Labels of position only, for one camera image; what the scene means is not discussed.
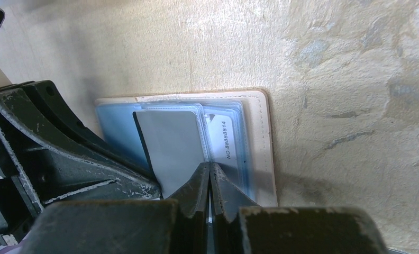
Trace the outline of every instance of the textured wall surface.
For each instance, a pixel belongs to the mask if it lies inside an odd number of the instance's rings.
[[[279,204],[356,205],[419,253],[419,0],[0,1],[0,67],[94,100],[262,88]]]

